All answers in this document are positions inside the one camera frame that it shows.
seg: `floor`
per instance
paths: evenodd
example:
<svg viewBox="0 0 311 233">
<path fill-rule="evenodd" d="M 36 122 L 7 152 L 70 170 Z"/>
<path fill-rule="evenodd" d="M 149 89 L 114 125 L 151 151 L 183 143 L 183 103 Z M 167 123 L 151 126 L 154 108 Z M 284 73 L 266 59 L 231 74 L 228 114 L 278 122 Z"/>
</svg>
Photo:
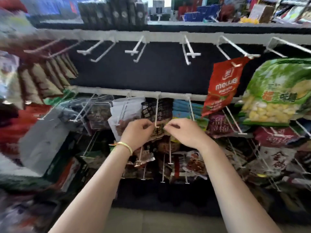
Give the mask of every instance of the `floor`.
<svg viewBox="0 0 311 233">
<path fill-rule="evenodd" d="M 280 225 L 283 233 L 310 233 L 311 227 Z M 220 218 L 143 211 L 125 208 L 110 210 L 104 233 L 226 233 Z"/>
</svg>

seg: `yellow wristband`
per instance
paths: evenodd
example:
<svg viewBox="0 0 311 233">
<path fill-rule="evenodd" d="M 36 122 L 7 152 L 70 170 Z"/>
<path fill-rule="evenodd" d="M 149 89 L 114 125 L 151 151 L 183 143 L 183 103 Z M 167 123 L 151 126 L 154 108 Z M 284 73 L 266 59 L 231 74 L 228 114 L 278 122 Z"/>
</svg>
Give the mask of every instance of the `yellow wristband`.
<svg viewBox="0 0 311 233">
<path fill-rule="evenodd" d="M 130 150 L 130 153 L 131 154 L 133 154 L 133 150 L 132 150 L 132 148 L 128 145 L 128 144 L 126 144 L 126 143 L 124 143 L 124 142 L 118 142 L 117 144 L 119 144 L 119 145 L 124 145 L 125 147 L 127 147 L 129 150 Z"/>
</svg>

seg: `person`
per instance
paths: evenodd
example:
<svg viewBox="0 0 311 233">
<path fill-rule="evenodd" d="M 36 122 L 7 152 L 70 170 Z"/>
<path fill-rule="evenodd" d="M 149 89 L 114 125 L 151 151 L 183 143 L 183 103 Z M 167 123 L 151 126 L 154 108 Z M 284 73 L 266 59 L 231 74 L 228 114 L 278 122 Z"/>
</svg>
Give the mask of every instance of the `person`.
<svg viewBox="0 0 311 233">
<path fill-rule="evenodd" d="M 102 232 L 125 165 L 132 155 L 130 150 L 136 150 L 145 144 L 153 129 L 154 123 L 148 119 L 130 122 L 122 134 L 122 143 L 113 149 L 49 233 Z M 186 118 L 172 119 L 164 129 L 182 144 L 197 149 L 202 155 L 229 233 L 281 232 L 217 143 L 194 121 Z"/>
</svg>

